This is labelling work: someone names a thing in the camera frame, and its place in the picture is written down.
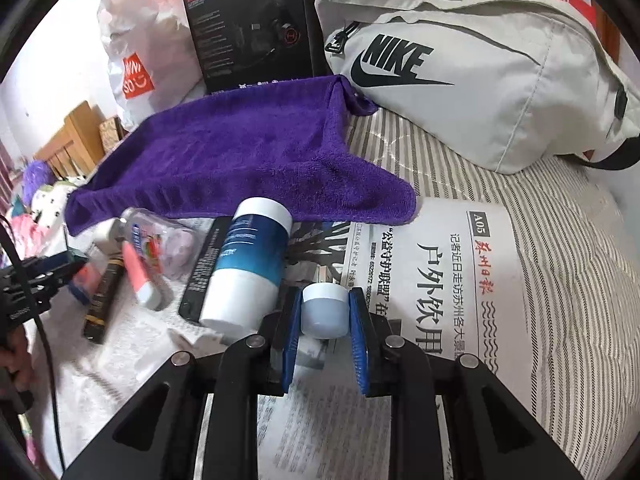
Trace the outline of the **person left hand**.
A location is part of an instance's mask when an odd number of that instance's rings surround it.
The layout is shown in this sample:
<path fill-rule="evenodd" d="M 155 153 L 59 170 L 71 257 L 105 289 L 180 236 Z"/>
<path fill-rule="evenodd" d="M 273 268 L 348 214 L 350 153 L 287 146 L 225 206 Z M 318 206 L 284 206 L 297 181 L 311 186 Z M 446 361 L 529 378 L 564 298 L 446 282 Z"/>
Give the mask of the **person left hand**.
<path fill-rule="evenodd" d="M 24 392 L 30 389 L 34 379 L 34 368 L 23 326 L 18 326 L 9 333 L 6 348 L 1 349 L 1 366 L 13 375 L 13 383 L 17 391 Z"/>

